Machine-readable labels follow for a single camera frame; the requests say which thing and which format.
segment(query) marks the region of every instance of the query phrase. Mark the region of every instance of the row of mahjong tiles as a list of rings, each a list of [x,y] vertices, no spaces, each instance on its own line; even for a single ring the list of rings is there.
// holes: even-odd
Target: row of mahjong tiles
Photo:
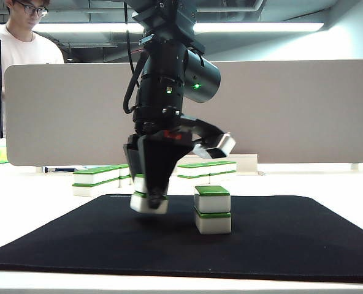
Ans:
[[[109,165],[73,172],[75,196],[100,196],[132,184],[128,164]]]
[[[193,184],[218,183],[236,175],[236,162],[213,161],[177,166],[177,176]]]

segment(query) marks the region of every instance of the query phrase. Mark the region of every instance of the black mat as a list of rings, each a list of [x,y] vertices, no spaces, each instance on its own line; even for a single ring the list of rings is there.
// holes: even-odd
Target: black mat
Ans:
[[[363,230],[310,198],[232,197],[232,233],[200,235],[192,196],[162,216],[115,196],[1,247],[0,270],[363,282]]]

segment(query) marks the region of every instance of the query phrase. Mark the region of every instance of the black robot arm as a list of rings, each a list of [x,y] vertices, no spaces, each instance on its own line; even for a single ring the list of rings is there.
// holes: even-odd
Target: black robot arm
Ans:
[[[194,39],[196,5],[192,0],[125,0],[145,34],[143,52],[124,98],[134,112],[136,134],[124,151],[132,176],[144,175],[149,207],[160,206],[177,161],[190,151],[203,158],[226,157],[235,141],[219,128],[183,115],[183,97],[206,102],[217,92],[221,75],[202,57],[204,46]],[[136,102],[128,101],[141,75]],[[193,134],[200,136],[193,140]]]

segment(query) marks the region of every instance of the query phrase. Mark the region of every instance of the stacked mahjong tiles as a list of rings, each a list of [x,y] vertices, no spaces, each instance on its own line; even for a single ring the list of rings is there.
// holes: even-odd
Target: stacked mahjong tiles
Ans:
[[[128,164],[109,165],[73,172],[75,196],[100,196],[115,193],[131,184]]]
[[[236,175],[236,162],[213,161],[177,166],[178,177],[193,185],[219,183]]]
[[[221,186],[195,187],[195,224],[202,235],[231,232],[231,195]]]
[[[168,209],[168,197],[163,196],[160,206],[156,209],[150,208],[147,199],[147,188],[145,178],[142,174],[138,173],[134,178],[135,192],[131,195],[130,207],[139,213],[154,213],[165,214]]]

